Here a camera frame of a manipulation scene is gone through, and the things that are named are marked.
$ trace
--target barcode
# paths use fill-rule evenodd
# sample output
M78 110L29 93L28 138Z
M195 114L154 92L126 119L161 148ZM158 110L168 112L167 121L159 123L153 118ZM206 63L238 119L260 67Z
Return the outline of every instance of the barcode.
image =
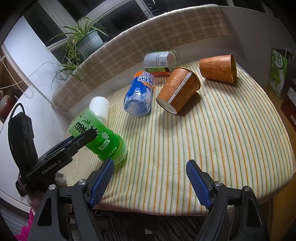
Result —
M104 150L109 143L110 143L109 140L105 140L104 143L101 146L99 146L98 148L100 150Z
M168 62L167 61L160 61L159 66L167 66Z

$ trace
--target spider plant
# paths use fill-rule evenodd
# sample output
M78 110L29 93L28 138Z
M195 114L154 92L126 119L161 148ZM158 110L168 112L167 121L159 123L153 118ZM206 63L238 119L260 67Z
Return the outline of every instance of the spider plant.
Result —
M65 58L67 59L67 63L61 64L60 66L63 67L61 70L57 71L57 74L62 71L69 71L72 76L77 77L80 81L82 81L77 74L75 74L76 71L74 71L76 68L78 68L79 64L81 63L81 59L78 57L78 52L76 51L76 44L88 33L91 33L93 31L99 31L100 33L108 36L105 34L101 29L107 29L107 28L96 28L93 25L96 24L97 21L94 19L88 18L88 17L82 17L77 21L76 26L69 27L64 26L63 28L71 29L73 32L67 32L62 33L54 36L52 39L50 39L47 44L53 40L54 38L62 35L68 35L67 43L64 45L65 48L65 55L63 57L62 63L64 62Z

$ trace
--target green box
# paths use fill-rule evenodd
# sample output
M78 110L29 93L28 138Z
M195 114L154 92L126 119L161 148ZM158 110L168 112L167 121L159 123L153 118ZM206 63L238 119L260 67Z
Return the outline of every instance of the green box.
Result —
M291 81L296 78L294 56L286 50L271 50L271 70L269 86L279 99L285 97Z

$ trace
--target blue plastic bottle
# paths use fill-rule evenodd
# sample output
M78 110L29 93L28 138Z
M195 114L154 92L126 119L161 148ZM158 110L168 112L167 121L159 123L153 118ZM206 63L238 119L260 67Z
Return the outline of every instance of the blue plastic bottle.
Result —
M147 115L151 109L152 87L153 75L145 71L137 72L124 98L124 110L136 117Z

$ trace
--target orange paper cup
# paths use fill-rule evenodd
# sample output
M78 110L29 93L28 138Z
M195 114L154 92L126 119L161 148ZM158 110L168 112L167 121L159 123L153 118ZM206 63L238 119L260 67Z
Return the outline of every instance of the orange paper cup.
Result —
M193 71L176 67L158 94L156 102L176 115L199 89L200 80Z
M203 58L200 60L200 73L207 79L235 84L237 66L232 54Z

